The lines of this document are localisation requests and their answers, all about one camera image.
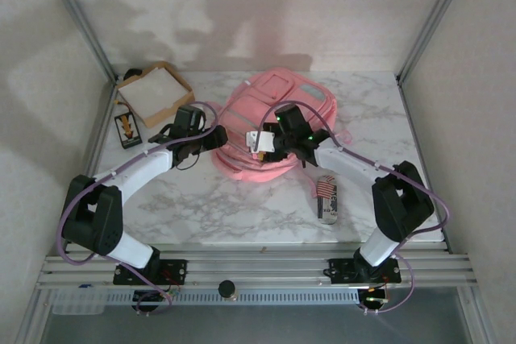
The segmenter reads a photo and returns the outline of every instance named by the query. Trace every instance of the white marble table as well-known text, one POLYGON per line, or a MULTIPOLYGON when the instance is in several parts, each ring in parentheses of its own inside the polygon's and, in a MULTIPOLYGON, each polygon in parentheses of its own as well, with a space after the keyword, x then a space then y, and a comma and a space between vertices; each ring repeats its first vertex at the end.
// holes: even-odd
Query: white marble table
MULTIPOLYGON (((352 149, 389 166, 409 160, 422 171, 392 73, 303 74, 325 85, 337 97, 335 129, 351 132, 352 149)), ((198 100, 224 103, 252 73, 182 75, 198 100)), ((114 115, 123 111, 116 106, 114 115)), ((149 130, 139 122, 144 142, 161 127, 149 130)), ((111 120, 98 171, 121 164, 139 153, 142 146, 123 150, 111 120)), ((192 160, 185 160, 184 166, 192 160)), ((318 177, 325 171, 309 166, 308 173, 318 177)), ((224 177, 205 154, 190 170, 166 172, 133 195, 124 206, 125 230, 147 243, 363 242, 375 228, 372 196, 345 176, 337 180, 339 219, 332 226, 322 225, 316 217, 316 200, 310 196, 309 185, 299 171, 290 171, 268 183, 245 183, 224 177)), ((432 216, 424 226, 435 224, 437 219, 432 216)), ((435 231, 414 240, 437 242, 443 236, 435 231)))

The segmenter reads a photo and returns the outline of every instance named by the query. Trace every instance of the cardboard box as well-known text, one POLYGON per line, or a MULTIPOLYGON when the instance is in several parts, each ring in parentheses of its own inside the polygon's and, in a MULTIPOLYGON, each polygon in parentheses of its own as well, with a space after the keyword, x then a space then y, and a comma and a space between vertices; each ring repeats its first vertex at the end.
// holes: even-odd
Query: cardboard box
POLYGON ((146 68, 141 75, 132 76, 130 78, 127 78, 120 85, 117 85, 117 89, 121 89, 124 86, 127 86, 130 83, 132 83, 136 80, 139 80, 142 77, 145 77, 147 74, 149 74, 155 68, 164 68, 167 72, 169 72, 171 77, 174 77, 176 79, 176 81, 179 82, 187 90, 188 93, 185 96, 181 97, 179 100, 175 101, 170 107, 164 108, 164 109, 160 110, 159 112, 153 114, 152 116, 149 116, 149 117, 138 116, 141 118, 141 120, 144 122, 144 124, 147 128, 152 128, 152 127, 156 126, 157 124, 159 124, 160 122, 163 122, 167 118, 173 116, 177 112, 177 109, 179 108, 179 106, 184 105, 184 104, 189 104, 189 103, 195 101, 194 92, 193 92, 192 88, 190 87, 190 85, 188 84, 188 82, 186 82, 185 78, 181 77, 181 75, 179 75, 179 73, 173 68, 173 66, 170 63, 165 62, 163 60, 160 62, 156 62, 153 66, 151 66, 149 68, 146 68))

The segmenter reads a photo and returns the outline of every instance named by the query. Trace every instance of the pink backpack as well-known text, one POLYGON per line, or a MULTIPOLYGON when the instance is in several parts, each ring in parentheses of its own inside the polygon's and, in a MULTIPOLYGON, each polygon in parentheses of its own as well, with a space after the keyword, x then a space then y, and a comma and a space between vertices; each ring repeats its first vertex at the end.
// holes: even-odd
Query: pink backpack
MULTIPOLYGON (((284 100, 313 106, 333 129, 337 116, 335 96, 325 87, 286 68, 273 68, 240 84, 219 110, 219 124, 226 128, 228 141, 211 152, 215 167, 232 179, 263 182, 297 166, 299 161, 295 155, 277 163, 262 163, 253 158, 245 141, 247 132, 258 130, 268 108, 284 100)), ((300 106, 300 109, 314 131, 323 127, 307 108, 300 106)), ((271 113, 267 122, 275 121, 271 113)))

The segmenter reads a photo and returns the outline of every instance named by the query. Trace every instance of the small box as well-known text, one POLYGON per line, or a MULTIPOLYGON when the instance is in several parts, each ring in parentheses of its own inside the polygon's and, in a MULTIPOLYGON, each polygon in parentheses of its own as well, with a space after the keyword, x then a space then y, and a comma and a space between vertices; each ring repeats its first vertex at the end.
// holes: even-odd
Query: small box
POLYGON ((194 92, 193 92, 192 88, 190 87, 190 85, 188 84, 188 82, 186 82, 185 78, 183 78, 183 77, 181 77, 181 75, 179 75, 179 73, 173 68, 173 66, 170 63, 165 62, 165 61, 156 62, 153 66, 146 68, 139 76, 132 76, 130 78, 127 78, 124 82, 122 82, 120 85, 117 86, 117 89, 120 90, 124 86, 127 86, 130 83, 137 81, 140 78, 145 77, 147 74, 149 74, 155 68, 164 68, 170 74, 171 77, 173 77, 180 85, 182 85, 185 88, 187 93, 186 93, 186 95, 184 95, 183 97, 179 98, 177 101, 172 103, 171 106, 165 107, 162 110, 158 111, 157 113, 155 113, 149 117, 139 116, 138 112, 135 111, 131 107, 131 110, 141 118, 141 120, 144 122, 144 124, 147 128, 152 128, 153 126, 156 126, 160 122, 163 122, 165 119, 173 116, 177 112, 177 109, 179 108, 179 106, 184 105, 184 104, 189 104, 189 103, 195 101, 194 92))

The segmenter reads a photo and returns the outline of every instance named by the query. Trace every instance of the white wall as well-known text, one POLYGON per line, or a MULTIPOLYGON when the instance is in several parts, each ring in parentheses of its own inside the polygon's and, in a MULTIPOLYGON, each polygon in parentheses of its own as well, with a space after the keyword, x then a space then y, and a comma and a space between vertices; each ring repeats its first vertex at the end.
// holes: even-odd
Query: white wall
POLYGON ((516 342, 516 0, 453 0, 406 95, 452 244, 516 342))
POLYGON ((122 71, 397 71, 435 0, 80 0, 122 71))
POLYGON ((106 79, 60 0, 0 2, 0 342, 14 341, 106 79))

